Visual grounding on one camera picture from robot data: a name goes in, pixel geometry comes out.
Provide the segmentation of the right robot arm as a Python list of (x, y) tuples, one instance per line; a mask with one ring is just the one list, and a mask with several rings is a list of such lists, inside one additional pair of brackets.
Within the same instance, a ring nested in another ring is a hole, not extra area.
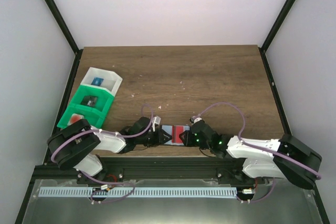
[(187, 147), (209, 150), (217, 158), (242, 159), (233, 177), (244, 184), (251, 178), (284, 178), (302, 189), (311, 190), (320, 179), (322, 157), (292, 135), (256, 140), (240, 135), (218, 134), (201, 118), (179, 134)]

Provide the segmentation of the black leather card holder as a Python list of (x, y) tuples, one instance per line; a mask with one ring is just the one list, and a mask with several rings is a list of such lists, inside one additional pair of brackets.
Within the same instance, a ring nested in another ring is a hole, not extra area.
[[(170, 135), (172, 135), (172, 131), (173, 131), (173, 126), (176, 126), (176, 125), (162, 125), (162, 129), (169, 133)], [(184, 126), (184, 131), (189, 131), (190, 130), (190, 127), (188, 125), (182, 125)], [(166, 142), (164, 145), (167, 145), (167, 146), (186, 146), (186, 145), (174, 145), (172, 143), (172, 140)]]

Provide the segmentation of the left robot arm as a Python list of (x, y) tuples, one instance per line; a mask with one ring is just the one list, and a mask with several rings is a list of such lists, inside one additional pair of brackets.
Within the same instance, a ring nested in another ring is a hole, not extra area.
[(95, 150), (116, 154), (131, 152), (137, 145), (154, 147), (163, 145), (173, 136), (160, 125), (161, 118), (139, 118), (132, 126), (118, 132), (108, 132), (80, 119), (47, 140), (51, 161), (60, 170), (77, 169), (86, 173), (95, 184), (102, 184), (107, 178), (101, 159), (93, 155)]

